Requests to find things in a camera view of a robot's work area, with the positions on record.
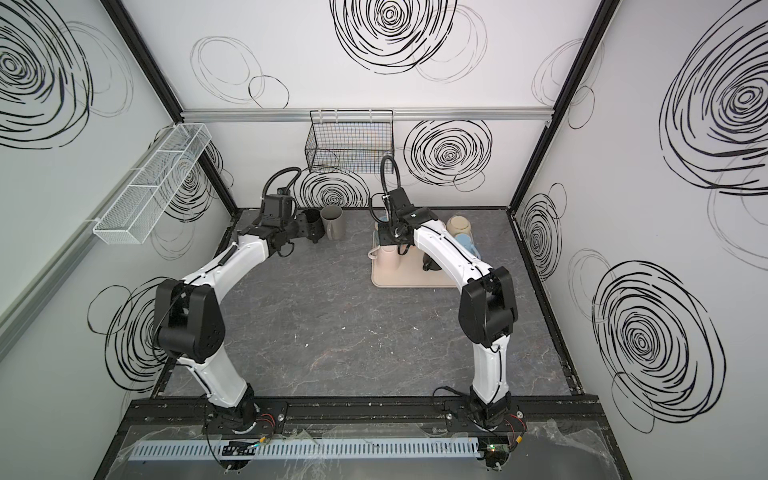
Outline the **grey mug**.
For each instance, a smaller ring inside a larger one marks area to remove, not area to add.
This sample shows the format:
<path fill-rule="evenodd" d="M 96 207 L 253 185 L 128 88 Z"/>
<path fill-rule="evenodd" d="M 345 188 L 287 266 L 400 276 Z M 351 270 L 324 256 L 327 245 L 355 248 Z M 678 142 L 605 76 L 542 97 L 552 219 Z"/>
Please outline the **grey mug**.
<path fill-rule="evenodd" d="M 325 235 L 329 240 L 339 241 L 345 237 L 346 223 L 344 211 L 338 205 L 328 205 L 320 210 L 325 227 Z"/>

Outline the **white black mug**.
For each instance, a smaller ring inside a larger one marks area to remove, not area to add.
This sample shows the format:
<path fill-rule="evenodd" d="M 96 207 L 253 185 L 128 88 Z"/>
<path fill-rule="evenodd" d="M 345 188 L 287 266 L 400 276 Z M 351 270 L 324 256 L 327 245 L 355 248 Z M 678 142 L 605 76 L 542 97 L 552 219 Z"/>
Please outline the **white black mug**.
<path fill-rule="evenodd" d="M 422 270 L 423 271 L 440 271 L 440 265 L 427 253 L 422 257 Z"/>

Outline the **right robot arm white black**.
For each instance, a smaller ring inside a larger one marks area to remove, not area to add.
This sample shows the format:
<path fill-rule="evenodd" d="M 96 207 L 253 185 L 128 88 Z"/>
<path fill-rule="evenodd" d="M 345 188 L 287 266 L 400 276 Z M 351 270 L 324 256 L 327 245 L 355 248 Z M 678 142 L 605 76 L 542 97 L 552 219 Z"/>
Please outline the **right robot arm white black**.
<path fill-rule="evenodd" d="M 378 224 L 379 245 L 421 250 L 456 284 L 458 322 L 473 344 L 474 376 L 467 394 L 470 417 L 491 429 L 511 409 L 507 350 L 518 318 L 511 274 L 471 253 L 432 210 L 412 204 L 403 188 L 386 190 L 381 197 L 386 218 L 372 216 Z"/>

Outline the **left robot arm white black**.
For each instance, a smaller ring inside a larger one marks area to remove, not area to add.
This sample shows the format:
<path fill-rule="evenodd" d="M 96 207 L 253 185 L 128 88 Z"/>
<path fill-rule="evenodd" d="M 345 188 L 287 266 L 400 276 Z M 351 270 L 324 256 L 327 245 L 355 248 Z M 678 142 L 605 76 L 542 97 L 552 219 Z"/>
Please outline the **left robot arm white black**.
<path fill-rule="evenodd" d="M 222 253 L 182 279 L 162 281 L 156 289 L 156 345 L 191 372 L 215 415 L 236 434 L 253 429 L 259 408 L 252 386 L 226 352 L 220 303 L 246 274 L 280 255 L 295 239 L 322 238 L 320 213 L 294 205 L 291 195 L 282 191 L 266 194 L 257 219 Z"/>

